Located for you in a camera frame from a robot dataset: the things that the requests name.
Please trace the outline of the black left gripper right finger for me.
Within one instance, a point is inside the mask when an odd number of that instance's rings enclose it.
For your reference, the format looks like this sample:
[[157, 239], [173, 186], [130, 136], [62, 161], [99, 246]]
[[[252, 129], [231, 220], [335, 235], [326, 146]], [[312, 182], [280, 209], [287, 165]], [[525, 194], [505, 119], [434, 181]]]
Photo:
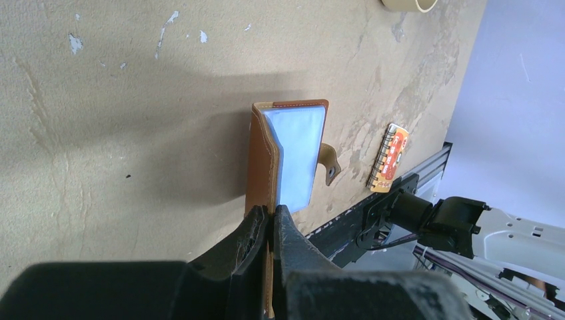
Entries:
[[425, 271], [347, 271], [296, 228], [287, 206], [273, 215], [276, 319], [471, 319], [461, 292]]

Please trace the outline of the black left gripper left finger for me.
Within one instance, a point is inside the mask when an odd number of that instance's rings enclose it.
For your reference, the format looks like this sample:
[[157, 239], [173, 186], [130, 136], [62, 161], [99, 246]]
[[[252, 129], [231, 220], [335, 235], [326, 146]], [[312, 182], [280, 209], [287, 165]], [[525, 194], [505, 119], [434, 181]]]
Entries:
[[1, 298], [2, 319], [261, 319], [269, 215], [253, 207], [196, 259], [32, 265]]

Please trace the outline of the brown leather card holder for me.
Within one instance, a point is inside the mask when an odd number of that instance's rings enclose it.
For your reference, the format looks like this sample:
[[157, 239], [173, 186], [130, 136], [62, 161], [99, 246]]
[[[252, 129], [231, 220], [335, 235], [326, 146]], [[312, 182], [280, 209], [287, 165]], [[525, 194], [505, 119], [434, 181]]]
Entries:
[[335, 148], [322, 136], [329, 102], [326, 99], [258, 102], [251, 107], [245, 209], [259, 207], [268, 219], [264, 262], [265, 310], [271, 319], [286, 319], [286, 271], [311, 269], [320, 251], [298, 230], [292, 214], [312, 197], [317, 165], [326, 169], [331, 185], [341, 172]]

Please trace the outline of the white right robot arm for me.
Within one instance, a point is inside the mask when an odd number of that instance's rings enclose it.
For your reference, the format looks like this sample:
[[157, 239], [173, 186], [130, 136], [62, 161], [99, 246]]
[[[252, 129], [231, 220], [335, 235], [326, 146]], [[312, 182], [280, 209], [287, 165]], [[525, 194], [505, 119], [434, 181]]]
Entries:
[[564, 230], [449, 197], [399, 191], [384, 212], [416, 240], [422, 266], [455, 282], [477, 319], [564, 318]]

